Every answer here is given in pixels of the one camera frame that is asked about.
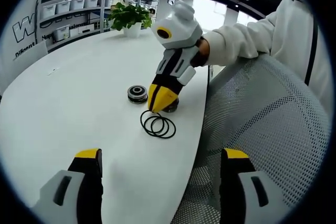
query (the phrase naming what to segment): potted plant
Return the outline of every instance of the potted plant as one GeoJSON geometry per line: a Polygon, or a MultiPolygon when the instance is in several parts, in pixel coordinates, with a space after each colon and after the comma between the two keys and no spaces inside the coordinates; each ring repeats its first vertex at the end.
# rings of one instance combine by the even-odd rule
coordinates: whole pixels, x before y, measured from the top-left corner
{"type": "Polygon", "coordinates": [[[109,15],[109,20],[113,20],[112,28],[120,31],[124,29],[124,34],[130,38],[138,38],[141,25],[144,28],[151,27],[152,20],[149,12],[141,6],[124,6],[121,3],[115,5],[115,9],[109,15]]]}

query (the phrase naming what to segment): metal bearing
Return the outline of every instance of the metal bearing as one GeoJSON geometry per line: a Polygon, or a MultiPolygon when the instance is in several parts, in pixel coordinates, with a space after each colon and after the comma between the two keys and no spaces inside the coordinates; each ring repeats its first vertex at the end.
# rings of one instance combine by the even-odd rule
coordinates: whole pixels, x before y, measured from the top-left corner
{"type": "Polygon", "coordinates": [[[147,101],[148,95],[145,87],[134,85],[127,91],[128,100],[135,104],[144,103],[147,101]]]}
{"type": "Polygon", "coordinates": [[[166,113],[172,113],[172,112],[176,111],[177,106],[179,105],[179,102],[180,102],[180,100],[177,98],[170,105],[168,105],[167,107],[165,107],[162,111],[164,111],[166,113]]]}

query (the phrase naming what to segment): white jacket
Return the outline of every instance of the white jacket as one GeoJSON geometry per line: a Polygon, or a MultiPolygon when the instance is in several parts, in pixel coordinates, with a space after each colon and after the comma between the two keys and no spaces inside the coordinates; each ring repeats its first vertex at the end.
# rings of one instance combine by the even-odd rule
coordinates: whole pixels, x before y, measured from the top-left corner
{"type": "MultiPolygon", "coordinates": [[[[313,17],[300,1],[282,0],[276,12],[247,26],[235,24],[208,32],[210,45],[207,65],[226,66],[238,56],[255,58],[258,52],[270,54],[289,67],[303,81],[306,77],[313,34],[313,17]]],[[[333,81],[329,56],[318,30],[316,56],[309,87],[331,118],[333,81]]]]}

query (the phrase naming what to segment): white pot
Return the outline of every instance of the white pot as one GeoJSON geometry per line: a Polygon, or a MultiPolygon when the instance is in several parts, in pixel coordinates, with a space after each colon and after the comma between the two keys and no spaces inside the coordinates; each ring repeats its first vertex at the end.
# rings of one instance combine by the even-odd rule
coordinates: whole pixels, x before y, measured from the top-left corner
{"type": "Polygon", "coordinates": [[[141,22],[135,23],[135,25],[132,25],[131,28],[124,28],[124,34],[126,37],[129,38],[138,38],[140,35],[141,30],[141,22]]]}
{"type": "Polygon", "coordinates": [[[107,24],[108,24],[110,30],[113,29],[113,28],[112,28],[113,22],[114,22],[114,19],[107,21],[107,24]]]}

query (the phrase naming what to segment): gray bracket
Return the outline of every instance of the gray bracket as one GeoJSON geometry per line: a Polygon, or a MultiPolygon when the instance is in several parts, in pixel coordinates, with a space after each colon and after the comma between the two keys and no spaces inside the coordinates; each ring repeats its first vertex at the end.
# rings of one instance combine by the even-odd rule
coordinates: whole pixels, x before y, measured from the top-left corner
{"type": "Polygon", "coordinates": [[[84,173],[60,170],[40,190],[40,199],[31,208],[48,224],[77,224],[77,198],[84,173]]]}
{"type": "Polygon", "coordinates": [[[238,174],[244,188],[245,224],[279,223],[289,211],[282,190],[265,172],[238,174]]]}

